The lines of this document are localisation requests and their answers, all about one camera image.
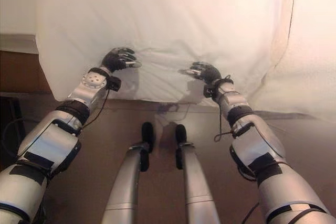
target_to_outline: white sheet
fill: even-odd
[[[113,47],[129,46],[143,67],[116,72],[111,98],[214,103],[203,83],[177,73],[207,61],[253,93],[270,66],[280,0],[39,0],[40,63],[57,100]]]
[[[336,122],[336,0],[294,0],[288,47],[249,99]]]

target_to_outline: white wall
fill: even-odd
[[[0,0],[0,33],[36,33],[37,0]]]

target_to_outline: black tape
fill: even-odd
[[[273,220],[273,218],[275,216],[278,216],[279,214],[282,214],[283,212],[288,212],[288,211],[292,211],[292,208],[290,207],[290,205],[286,205],[286,206],[283,206],[283,207],[280,207],[276,210],[274,210],[273,212],[271,212],[269,214],[269,216],[267,217],[266,219],[266,223],[269,224],[271,220]]]
[[[56,110],[67,112],[76,117],[82,125],[90,116],[89,108],[84,104],[76,100],[68,100],[62,103]]]
[[[8,204],[4,204],[4,203],[0,203],[0,209],[12,212],[12,213],[20,216],[25,221],[25,222],[22,222],[22,223],[27,223],[27,222],[30,223],[29,215],[26,212],[24,212],[23,210],[21,210],[17,207],[14,207],[14,206],[11,206],[11,205],[8,205]]]
[[[39,173],[42,173],[43,176],[45,176],[47,178],[47,182],[49,182],[49,177],[50,177],[50,170],[46,170],[44,169],[42,166],[40,166],[39,164],[33,163],[29,160],[26,159],[20,159],[18,161],[15,162],[16,165],[24,165],[24,166],[29,166],[35,170],[37,170]]]
[[[37,183],[39,183],[40,186],[42,185],[43,180],[46,178],[42,172],[28,165],[16,165],[9,172],[9,174],[10,175],[20,175],[20,176],[30,178],[36,181]]]
[[[310,208],[302,211],[301,213],[299,213],[298,215],[296,215],[288,224],[293,224],[296,221],[298,221],[301,217],[303,217],[304,215],[308,214],[309,212],[312,211],[318,211],[318,212],[324,212],[326,214],[326,212],[320,208],[319,206],[316,206],[314,204],[308,204]],[[286,205],[283,207],[280,207],[276,210],[274,210],[273,212],[270,213],[270,215],[267,217],[266,219],[266,223],[270,223],[275,216],[278,216],[284,212],[288,212],[288,211],[293,211],[292,207],[290,205]]]
[[[258,186],[267,178],[282,174],[281,167],[269,153],[256,158],[248,167],[256,174]]]
[[[89,70],[89,72],[94,72],[94,73],[98,73],[98,74],[100,74],[101,76],[105,76],[105,78],[106,78],[106,80],[108,80],[109,79],[109,74],[108,73],[106,73],[104,70],[102,70],[101,68],[91,68],[90,70]]]
[[[230,124],[230,127],[232,127],[240,118],[247,115],[253,115],[254,111],[251,109],[250,106],[242,105],[232,108],[228,115],[227,120]]]
[[[38,164],[45,170],[50,170],[54,164],[53,161],[50,161],[44,157],[41,157],[31,152],[26,152],[24,158],[31,161],[32,163]]]
[[[314,208],[306,209],[306,210],[302,211],[301,213],[299,213],[298,215],[296,215],[293,219],[291,219],[290,222],[288,222],[288,224],[294,224],[295,222],[297,222],[299,219],[301,219],[306,214],[309,214],[310,212],[315,212],[315,211],[316,212],[321,212],[320,209],[314,209]]]

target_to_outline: black rubber foot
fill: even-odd
[[[154,146],[154,130],[153,125],[149,122],[146,122],[142,125],[141,129],[142,141],[149,144],[148,152],[151,153]]]
[[[147,151],[142,150],[140,153],[140,171],[146,172],[149,168],[149,154]]]
[[[187,142],[187,131],[183,124],[179,124],[178,126],[176,126],[175,136],[177,144]]]
[[[179,170],[183,170],[182,150],[180,148],[178,148],[175,152],[175,162],[176,162],[176,168]]]

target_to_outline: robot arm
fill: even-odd
[[[204,95],[219,104],[234,140],[230,154],[240,173],[258,184],[265,222],[336,223],[309,184],[286,162],[285,149],[265,121],[235,90],[230,76],[204,62],[183,71],[206,82]]]
[[[50,112],[22,141],[17,162],[0,173],[1,223],[30,223],[49,181],[65,171],[80,150],[77,139],[89,115],[107,90],[118,91],[112,73],[141,63],[128,48],[116,48],[92,68],[68,99]]]

